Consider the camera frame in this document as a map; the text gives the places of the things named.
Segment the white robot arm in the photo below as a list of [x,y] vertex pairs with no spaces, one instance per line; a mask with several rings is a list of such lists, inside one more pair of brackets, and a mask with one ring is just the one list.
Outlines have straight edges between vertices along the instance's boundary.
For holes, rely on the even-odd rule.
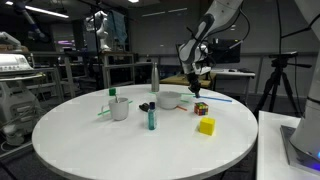
[[198,76],[210,71],[209,67],[197,65],[197,62],[203,60],[201,45],[211,32],[223,27],[231,20],[242,2],[243,0],[213,0],[198,26],[192,31],[190,39],[178,47],[178,57],[187,76],[189,90],[196,98],[200,97],[201,89]]

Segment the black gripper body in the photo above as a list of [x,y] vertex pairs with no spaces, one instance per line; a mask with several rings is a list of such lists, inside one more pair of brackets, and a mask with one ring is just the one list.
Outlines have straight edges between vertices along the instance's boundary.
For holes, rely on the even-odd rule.
[[201,88],[201,83],[198,80],[198,76],[195,73],[190,73],[187,75],[187,80],[189,82],[190,91],[199,91]]

